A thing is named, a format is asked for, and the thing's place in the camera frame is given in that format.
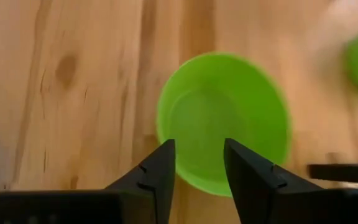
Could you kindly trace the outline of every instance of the wooden table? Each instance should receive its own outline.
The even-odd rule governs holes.
[[[0,0],[0,190],[113,182],[158,146],[167,78],[211,51],[249,59],[282,88],[288,169],[358,162],[358,89],[342,62],[357,34],[355,0]],[[177,178],[171,223],[239,219],[231,198]]]

